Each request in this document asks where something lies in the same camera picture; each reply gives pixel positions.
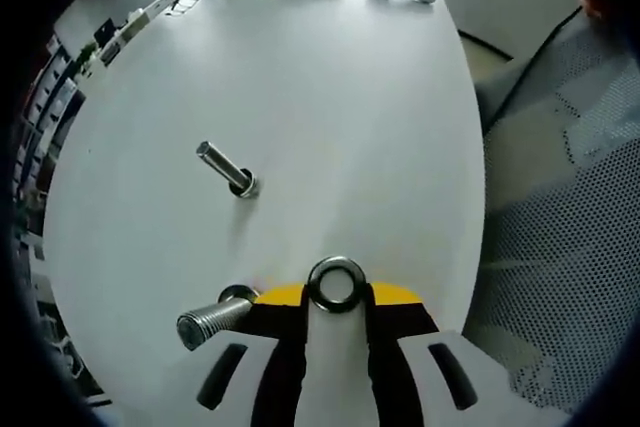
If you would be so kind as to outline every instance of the floor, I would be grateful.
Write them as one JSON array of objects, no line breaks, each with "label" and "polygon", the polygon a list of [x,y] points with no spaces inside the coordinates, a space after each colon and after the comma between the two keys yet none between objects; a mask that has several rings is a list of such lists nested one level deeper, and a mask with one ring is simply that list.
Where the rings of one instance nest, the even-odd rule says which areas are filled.
[{"label": "floor", "polygon": [[469,70],[471,70],[471,76],[474,81],[491,76],[506,64],[502,57],[469,39],[463,38],[462,45],[467,54]]}]

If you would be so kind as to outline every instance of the mesh chair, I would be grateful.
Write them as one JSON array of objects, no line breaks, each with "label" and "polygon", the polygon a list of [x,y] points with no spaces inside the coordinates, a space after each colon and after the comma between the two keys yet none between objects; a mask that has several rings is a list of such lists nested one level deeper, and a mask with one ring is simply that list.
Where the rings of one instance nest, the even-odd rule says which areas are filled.
[{"label": "mesh chair", "polygon": [[[516,65],[477,86],[488,122]],[[464,335],[514,391],[574,411],[640,310],[640,73],[579,15],[485,137],[485,236]]]}]

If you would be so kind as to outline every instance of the yellow part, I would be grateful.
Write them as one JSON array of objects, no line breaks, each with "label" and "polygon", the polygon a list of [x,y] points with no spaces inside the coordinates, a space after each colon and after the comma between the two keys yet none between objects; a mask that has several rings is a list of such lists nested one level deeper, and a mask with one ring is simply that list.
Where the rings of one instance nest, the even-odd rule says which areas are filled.
[{"label": "yellow part", "polygon": [[[297,307],[302,299],[305,284],[291,284],[276,287],[261,294],[256,304],[287,305]],[[376,305],[421,304],[422,299],[409,289],[384,282],[372,282],[373,296]]]}]

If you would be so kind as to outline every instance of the white table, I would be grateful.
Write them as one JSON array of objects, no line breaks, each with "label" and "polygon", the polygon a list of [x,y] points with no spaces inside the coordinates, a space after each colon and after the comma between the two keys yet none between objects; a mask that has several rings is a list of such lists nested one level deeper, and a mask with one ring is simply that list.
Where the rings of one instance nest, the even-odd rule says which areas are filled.
[{"label": "white table", "polygon": [[[232,197],[210,140],[263,181]],[[187,355],[177,316],[328,255],[461,330],[484,214],[480,120],[443,0],[201,0],[114,60],[71,127],[44,249],[108,395],[144,409]]]}]

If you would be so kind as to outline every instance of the chair backrest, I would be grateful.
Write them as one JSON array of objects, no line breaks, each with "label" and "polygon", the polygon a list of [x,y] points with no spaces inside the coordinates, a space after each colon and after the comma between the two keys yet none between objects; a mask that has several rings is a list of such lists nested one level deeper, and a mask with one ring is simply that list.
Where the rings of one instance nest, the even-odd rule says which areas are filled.
[{"label": "chair backrest", "polygon": [[530,402],[571,412],[640,312],[640,73],[579,15],[485,138],[487,215],[464,335]]}]

